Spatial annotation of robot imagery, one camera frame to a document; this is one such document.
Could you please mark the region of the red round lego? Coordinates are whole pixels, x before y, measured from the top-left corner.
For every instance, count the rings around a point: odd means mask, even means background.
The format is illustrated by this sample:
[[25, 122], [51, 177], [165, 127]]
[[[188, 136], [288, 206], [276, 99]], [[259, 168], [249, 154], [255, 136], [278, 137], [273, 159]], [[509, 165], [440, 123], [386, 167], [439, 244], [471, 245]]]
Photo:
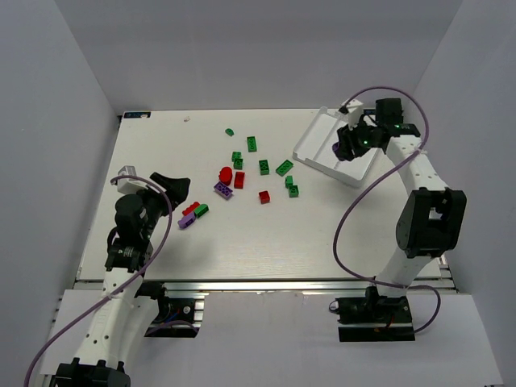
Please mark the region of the red round lego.
[[229, 166], [222, 167], [220, 169], [220, 171], [219, 171], [218, 179], [224, 185], [229, 186], [231, 184], [231, 182], [232, 182], [232, 179], [233, 179], [233, 170], [232, 170], [232, 168], [229, 167]]

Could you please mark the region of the purple small lego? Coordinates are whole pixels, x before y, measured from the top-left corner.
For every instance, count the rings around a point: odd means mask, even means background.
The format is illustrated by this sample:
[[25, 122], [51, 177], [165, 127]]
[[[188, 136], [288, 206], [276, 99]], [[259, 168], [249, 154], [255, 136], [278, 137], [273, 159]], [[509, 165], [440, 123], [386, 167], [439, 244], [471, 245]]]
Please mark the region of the purple small lego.
[[183, 216], [178, 222], [178, 226], [180, 229], [184, 230], [188, 228], [191, 224], [193, 224], [196, 220], [196, 215], [194, 212], [190, 212], [187, 215]]

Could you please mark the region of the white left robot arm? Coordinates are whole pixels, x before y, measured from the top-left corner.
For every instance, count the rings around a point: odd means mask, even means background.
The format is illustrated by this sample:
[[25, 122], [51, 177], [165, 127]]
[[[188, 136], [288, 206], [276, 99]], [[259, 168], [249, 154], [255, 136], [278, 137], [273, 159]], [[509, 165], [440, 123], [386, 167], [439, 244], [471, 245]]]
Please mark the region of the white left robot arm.
[[118, 175], [112, 179], [122, 194], [114, 204], [114, 227], [107, 238], [102, 296], [73, 359], [58, 366], [53, 386], [129, 386], [131, 358], [151, 323], [160, 313], [164, 289], [144, 284], [144, 274], [161, 248], [152, 234], [163, 217], [189, 194], [187, 177], [153, 173], [148, 179]]

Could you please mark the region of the blue table label left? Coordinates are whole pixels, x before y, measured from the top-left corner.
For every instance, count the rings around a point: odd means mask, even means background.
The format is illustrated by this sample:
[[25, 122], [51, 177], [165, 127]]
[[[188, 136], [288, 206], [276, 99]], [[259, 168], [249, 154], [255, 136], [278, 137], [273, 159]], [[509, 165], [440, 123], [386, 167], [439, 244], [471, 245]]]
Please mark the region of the blue table label left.
[[150, 111], [128, 111], [123, 114], [123, 119], [148, 119], [151, 114]]

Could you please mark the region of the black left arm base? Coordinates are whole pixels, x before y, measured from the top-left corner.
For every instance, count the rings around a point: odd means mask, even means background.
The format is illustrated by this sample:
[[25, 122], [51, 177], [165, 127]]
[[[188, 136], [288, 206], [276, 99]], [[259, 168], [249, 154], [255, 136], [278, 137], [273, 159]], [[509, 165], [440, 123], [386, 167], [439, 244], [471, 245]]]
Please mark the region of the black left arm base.
[[172, 295], [159, 282], [143, 283], [137, 296], [150, 297], [157, 302], [158, 313], [146, 332], [150, 338], [193, 339], [200, 330], [201, 300], [182, 295]]

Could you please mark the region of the purple long lego plate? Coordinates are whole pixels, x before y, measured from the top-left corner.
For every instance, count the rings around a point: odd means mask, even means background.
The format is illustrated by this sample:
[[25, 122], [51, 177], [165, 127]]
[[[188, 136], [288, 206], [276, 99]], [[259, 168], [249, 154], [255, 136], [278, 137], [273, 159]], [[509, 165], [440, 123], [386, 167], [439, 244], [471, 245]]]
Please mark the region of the purple long lego plate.
[[218, 181], [215, 184], [214, 191], [225, 200], [228, 200], [233, 196], [233, 190], [227, 185], [223, 184], [221, 181]]

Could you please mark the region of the green long lego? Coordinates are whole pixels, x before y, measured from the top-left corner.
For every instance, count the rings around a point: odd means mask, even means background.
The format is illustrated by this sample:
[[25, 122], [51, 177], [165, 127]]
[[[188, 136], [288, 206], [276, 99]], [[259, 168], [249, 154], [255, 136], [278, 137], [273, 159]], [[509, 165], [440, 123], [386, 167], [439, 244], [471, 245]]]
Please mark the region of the green long lego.
[[290, 169], [293, 167], [293, 162], [290, 160], [283, 161], [275, 170], [275, 172], [283, 177], [287, 172], [290, 171]]
[[247, 146], [249, 152], [256, 152], [257, 151], [257, 143], [256, 143], [256, 137], [255, 136], [249, 136], [247, 137]]

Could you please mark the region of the green lego centre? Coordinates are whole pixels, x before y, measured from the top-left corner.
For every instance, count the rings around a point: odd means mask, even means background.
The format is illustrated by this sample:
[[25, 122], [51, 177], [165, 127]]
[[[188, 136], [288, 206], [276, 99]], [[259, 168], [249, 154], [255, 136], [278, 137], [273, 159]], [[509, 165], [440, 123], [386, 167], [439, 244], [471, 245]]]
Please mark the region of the green lego centre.
[[259, 160], [260, 175], [265, 176], [270, 174], [270, 169], [267, 160]]

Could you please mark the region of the green square lego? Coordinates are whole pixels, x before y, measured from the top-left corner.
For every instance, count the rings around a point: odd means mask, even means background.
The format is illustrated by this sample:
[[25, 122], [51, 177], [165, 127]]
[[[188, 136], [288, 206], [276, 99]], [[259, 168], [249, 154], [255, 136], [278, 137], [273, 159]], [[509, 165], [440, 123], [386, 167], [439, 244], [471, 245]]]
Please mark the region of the green square lego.
[[299, 189], [296, 185], [291, 185], [289, 187], [289, 197], [290, 198], [297, 198], [299, 196]]
[[286, 178], [285, 178], [285, 187], [286, 188], [289, 188], [291, 185], [293, 185], [293, 177], [288, 175]]

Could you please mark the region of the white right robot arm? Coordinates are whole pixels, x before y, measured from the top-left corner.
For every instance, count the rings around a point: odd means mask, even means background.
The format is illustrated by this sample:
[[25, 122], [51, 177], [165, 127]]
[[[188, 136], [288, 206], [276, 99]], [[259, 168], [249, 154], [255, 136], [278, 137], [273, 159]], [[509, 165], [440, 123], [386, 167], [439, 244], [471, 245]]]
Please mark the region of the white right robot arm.
[[332, 150], [338, 160], [352, 161], [379, 148], [394, 164], [408, 198], [397, 221], [397, 249], [373, 284], [382, 298], [401, 298], [433, 259], [455, 248], [467, 198], [451, 189], [423, 152], [423, 137], [414, 124], [359, 123], [337, 130]]

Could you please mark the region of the green lego pair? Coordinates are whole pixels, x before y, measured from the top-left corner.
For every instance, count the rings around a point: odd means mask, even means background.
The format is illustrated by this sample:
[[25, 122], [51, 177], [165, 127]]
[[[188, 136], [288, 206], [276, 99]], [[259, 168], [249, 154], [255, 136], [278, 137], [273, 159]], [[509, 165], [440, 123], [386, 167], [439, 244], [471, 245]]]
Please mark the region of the green lego pair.
[[233, 162], [233, 169], [243, 169], [243, 157], [241, 152], [233, 152], [231, 155], [231, 161]]

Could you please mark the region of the white divided tray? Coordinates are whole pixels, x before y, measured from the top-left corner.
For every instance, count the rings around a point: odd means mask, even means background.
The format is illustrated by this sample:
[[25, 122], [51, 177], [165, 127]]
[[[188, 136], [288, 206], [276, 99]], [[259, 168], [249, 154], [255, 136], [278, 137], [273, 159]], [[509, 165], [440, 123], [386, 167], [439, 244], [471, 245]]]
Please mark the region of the white divided tray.
[[378, 150], [368, 150], [362, 156], [347, 153], [339, 158], [342, 147], [338, 130], [347, 126], [347, 118], [337, 110], [321, 107], [300, 140], [293, 148], [293, 158], [325, 175], [353, 188], [364, 186]]

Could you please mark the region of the green long lego tilted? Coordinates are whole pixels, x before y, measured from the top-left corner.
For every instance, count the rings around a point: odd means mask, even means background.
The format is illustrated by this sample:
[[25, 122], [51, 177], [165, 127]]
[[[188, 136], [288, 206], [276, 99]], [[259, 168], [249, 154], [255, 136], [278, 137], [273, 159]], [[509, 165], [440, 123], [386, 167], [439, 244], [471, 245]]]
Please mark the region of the green long lego tilted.
[[293, 167], [293, 162], [290, 160], [283, 161], [275, 170], [275, 172], [283, 177], [287, 172], [290, 171], [290, 169]]

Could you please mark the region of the red rectangular lego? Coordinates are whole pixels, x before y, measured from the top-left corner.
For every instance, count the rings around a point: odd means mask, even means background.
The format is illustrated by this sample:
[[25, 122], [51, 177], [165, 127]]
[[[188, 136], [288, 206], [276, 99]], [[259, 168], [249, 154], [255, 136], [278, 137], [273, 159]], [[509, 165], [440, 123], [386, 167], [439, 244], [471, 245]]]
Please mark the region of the red rectangular lego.
[[245, 181], [245, 173], [244, 172], [236, 172], [234, 179], [234, 188], [242, 189]]

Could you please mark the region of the green long lego top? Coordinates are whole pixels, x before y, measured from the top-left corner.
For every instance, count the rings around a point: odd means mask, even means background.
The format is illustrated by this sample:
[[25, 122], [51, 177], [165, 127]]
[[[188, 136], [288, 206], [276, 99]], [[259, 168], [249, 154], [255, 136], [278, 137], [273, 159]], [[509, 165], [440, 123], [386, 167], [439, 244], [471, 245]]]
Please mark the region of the green long lego top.
[[256, 143], [256, 137], [255, 136], [249, 136], [247, 137], [247, 146], [249, 152], [256, 152], [257, 151], [257, 143]]

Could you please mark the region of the small red lego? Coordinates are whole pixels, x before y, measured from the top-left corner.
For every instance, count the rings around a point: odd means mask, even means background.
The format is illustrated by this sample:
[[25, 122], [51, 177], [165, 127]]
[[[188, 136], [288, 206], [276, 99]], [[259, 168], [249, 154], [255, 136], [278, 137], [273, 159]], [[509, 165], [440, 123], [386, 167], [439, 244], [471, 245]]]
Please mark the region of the small red lego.
[[182, 214], [184, 216], [190, 214], [191, 212], [195, 211], [198, 207], [200, 206], [200, 203], [199, 202], [193, 202], [191, 205], [189, 205], [188, 207], [186, 207], [183, 211], [182, 211]]

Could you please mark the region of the red square lego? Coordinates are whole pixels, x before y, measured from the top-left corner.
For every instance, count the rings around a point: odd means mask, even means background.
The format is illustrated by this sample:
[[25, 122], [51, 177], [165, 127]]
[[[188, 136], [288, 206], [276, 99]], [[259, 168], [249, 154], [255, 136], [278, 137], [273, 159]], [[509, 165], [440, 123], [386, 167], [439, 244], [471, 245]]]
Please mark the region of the red square lego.
[[260, 203], [261, 204], [267, 204], [267, 203], [270, 203], [270, 194], [267, 190], [264, 190], [264, 191], [260, 191], [259, 192], [259, 199], [260, 199]]

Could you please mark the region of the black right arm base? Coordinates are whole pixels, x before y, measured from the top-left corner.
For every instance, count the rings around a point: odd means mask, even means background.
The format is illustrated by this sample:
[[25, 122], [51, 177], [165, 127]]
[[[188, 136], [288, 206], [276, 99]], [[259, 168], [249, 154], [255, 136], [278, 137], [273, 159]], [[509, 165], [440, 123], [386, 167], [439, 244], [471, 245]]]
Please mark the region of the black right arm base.
[[407, 297], [380, 296], [369, 286], [364, 296], [336, 298], [328, 309], [338, 316], [340, 343], [415, 341]]

